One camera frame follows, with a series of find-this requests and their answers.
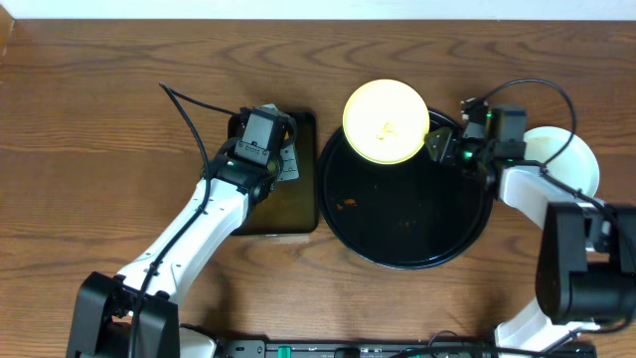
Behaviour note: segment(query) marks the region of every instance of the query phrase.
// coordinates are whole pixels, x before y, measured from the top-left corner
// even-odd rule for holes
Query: yellow plate
[[[408,160],[424,145],[430,121],[424,100],[406,84],[376,80],[347,101],[343,128],[349,144],[379,164]]]

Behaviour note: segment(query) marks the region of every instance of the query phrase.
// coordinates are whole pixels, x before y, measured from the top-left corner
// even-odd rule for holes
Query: white plate
[[[555,154],[569,138],[569,130],[545,126],[531,129],[524,134],[526,159],[546,161]],[[575,136],[567,149],[548,164],[548,170],[556,179],[583,194],[594,196],[598,189],[600,170],[592,150]]]

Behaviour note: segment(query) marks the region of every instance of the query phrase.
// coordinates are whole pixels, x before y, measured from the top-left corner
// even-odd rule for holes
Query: round black tray
[[[430,130],[459,125],[431,109]],[[334,234],[363,258],[424,269],[461,254],[481,234],[493,197],[425,148],[394,165],[372,163],[339,128],[318,160],[318,205]]]

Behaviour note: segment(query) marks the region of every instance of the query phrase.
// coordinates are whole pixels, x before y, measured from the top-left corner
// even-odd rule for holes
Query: wooden table
[[[197,146],[166,94],[222,107],[274,102],[318,114],[320,148],[349,95],[380,78],[458,117],[504,81],[566,88],[601,170],[598,194],[636,202],[636,23],[20,21],[0,67],[0,355],[59,357],[75,296],[114,274],[190,197]],[[555,92],[497,95],[530,126],[569,128]],[[209,148],[227,118],[187,106]],[[464,255],[398,271],[346,249],[321,220],[296,240],[229,238],[181,320],[271,339],[425,340],[488,335],[534,296],[541,232],[496,204]],[[636,354],[634,329],[593,337],[602,357]]]

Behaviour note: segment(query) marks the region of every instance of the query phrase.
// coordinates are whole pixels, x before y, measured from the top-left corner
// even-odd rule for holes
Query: white wall
[[[16,19],[636,20],[636,0],[0,0]]]

